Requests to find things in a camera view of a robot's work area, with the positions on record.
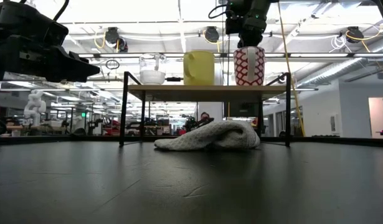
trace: yellow plastic jug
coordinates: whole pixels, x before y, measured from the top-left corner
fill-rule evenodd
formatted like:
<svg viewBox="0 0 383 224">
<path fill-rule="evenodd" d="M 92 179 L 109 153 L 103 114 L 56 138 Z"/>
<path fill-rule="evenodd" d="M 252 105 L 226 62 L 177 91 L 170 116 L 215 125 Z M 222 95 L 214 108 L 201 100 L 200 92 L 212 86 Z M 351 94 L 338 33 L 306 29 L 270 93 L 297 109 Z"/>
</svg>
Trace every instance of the yellow plastic jug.
<svg viewBox="0 0 383 224">
<path fill-rule="evenodd" d="M 185 85 L 215 85 L 215 56 L 206 51 L 192 51 L 184 54 Z"/>
</svg>

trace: table top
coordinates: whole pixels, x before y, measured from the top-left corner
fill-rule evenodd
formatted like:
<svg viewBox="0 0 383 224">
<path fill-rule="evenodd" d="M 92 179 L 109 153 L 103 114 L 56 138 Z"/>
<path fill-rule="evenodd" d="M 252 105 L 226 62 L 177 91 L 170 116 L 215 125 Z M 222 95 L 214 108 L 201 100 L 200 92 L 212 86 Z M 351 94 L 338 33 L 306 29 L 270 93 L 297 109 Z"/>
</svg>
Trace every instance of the table top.
<svg viewBox="0 0 383 224">
<path fill-rule="evenodd" d="M 0 146 L 0 223 L 383 224 L 383 148 Z"/>
<path fill-rule="evenodd" d="M 285 86 L 191 86 L 191 85 L 130 85 L 128 92 L 146 101 L 223 102 L 254 103 L 272 98 L 286 91 Z"/>
</svg>

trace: crumpled towel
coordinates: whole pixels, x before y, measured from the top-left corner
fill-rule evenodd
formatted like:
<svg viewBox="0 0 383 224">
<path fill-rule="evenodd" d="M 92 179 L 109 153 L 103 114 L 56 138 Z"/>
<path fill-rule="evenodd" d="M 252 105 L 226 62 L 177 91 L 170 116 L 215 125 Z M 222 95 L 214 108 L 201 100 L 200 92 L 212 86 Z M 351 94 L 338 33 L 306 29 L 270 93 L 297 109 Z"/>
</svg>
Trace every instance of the crumpled towel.
<svg viewBox="0 0 383 224">
<path fill-rule="evenodd" d="M 155 146 L 173 151 L 203 149 L 209 144 L 224 149 L 252 149 L 260 139 L 251 124 L 245 121 L 221 121 L 210 123 L 176 139 L 159 139 Z"/>
</svg>

